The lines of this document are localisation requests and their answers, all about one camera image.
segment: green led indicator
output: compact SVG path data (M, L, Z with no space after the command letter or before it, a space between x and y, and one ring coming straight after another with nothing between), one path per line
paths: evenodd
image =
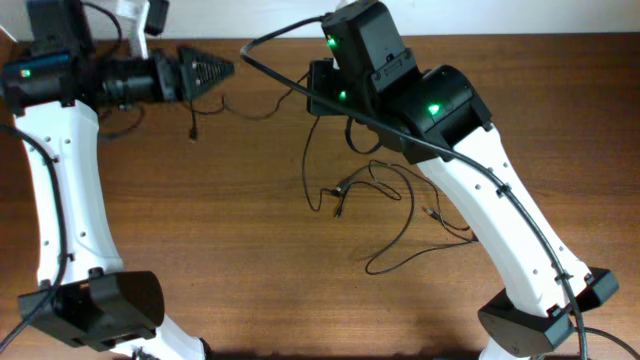
M431 115L435 115L438 113L438 111L440 111L440 105L437 105L437 104L429 105L428 109Z
M332 38L331 36L329 36L329 38L327 39L327 44L329 44L329 47L332 49L338 46L338 42L336 41L336 39Z

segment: white background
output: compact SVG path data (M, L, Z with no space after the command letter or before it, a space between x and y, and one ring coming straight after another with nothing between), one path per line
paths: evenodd
M93 0L109 6L114 0ZM0 0L0 24L31 38L25 0ZM640 31L640 0L386 0L402 35ZM338 0L172 0L165 38L251 38L335 9ZM88 10L93 35L113 38ZM321 36L317 25L290 36Z

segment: white wall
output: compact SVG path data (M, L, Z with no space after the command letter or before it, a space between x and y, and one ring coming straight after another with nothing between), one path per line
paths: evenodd
M31 38L25 0L0 0L0 25ZM93 0L113 4L113 0ZM640 31L640 0L386 0L403 35ZM338 0L172 0L165 38L250 38L332 11ZM93 35L115 31L87 11ZM321 36L310 25L290 36Z

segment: wooden tabletop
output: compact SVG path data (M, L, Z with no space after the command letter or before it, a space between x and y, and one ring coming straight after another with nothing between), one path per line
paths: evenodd
M286 91L244 64L241 40L190 43L236 61L237 75L197 102L217 107L225 92L235 108L261 114ZM620 291L585 314L586 324L640 349L640 34L443 36L407 38L421 69L448 63L473 82L500 130L522 181L571 250L589 266L613 270ZM169 51L176 42L152 43ZM255 55L291 78L312 59L329 56L324 42L278 40ZM313 117L294 94L271 119L230 113L200 118L200 141L187 137L191 118L179 105L146 106L130 136L100 144L98 161L107 216L127 270L151 270L166 309L190 334L219 352L259 354L437 355L479 351L487 334L477 310L503 288L480 245L420 257L382 276L364 273L363 257L400 230L408 201L356 189L340 220L336 201L309 210L300 162ZM110 128L135 115L120 114ZM322 119L308 178L312 198L370 157L349 151L345 119ZM355 141L375 137L357 126ZM18 322L16 296L36 289L38 228L22 147L0 140L0 336ZM381 150L373 158L405 163ZM406 195L401 181L391 184ZM419 184L418 206L434 206ZM462 219L445 201L444 213ZM454 242L423 213L377 266ZM595 359L627 359L589 337ZM560 349L575 353L572 337ZM109 353L67 348L28 329L5 359L109 359Z

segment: wooden table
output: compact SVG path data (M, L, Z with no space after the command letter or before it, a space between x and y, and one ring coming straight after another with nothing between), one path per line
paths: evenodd
M286 90L239 60L245 41L190 43L237 65L237 76L198 101L200 109L215 108L226 92L236 108L260 114ZM421 69L448 63L471 79L557 233L583 261L612 269L621 283L603 308L586 314L587 325L640 348L640 35L415 37L406 43ZM329 52L320 39L278 40L256 56L297 78L311 59ZM476 311L503 285L481 246L434 253L371 277L359 259L396 235L408 202L359 189L341 220L333 219L334 199L320 213L308 209L300 160L313 118L305 98L292 95L263 122L228 113L201 118L195 144L187 138L190 115L183 107L146 110L138 131L99 146L107 215L127 269L159 277L168 313L190 334L216 351L259 354L435 355L486 344ZM108 125L124 126L132 117L118 114ZM319 187L335 186L368 159L349 151L344 124L344 118L326 118L317 130L308 169L314 201ZM362 127L355 132L362 147L375 141ZM16 296L36 288L38 230L23 150L3 138L0 153L4 336L19 320ZM374 157L404 162L387 150ZM433 192L419 187L419 206L433 206ZM445 214L461 221L448 201ZM378 266L445 241L454 239L418 213ZM606 340L590 337L589 344L596 359L628 358ZM574 336L560 352L576 350ZM111 357L67 348L33 329L5 354Z

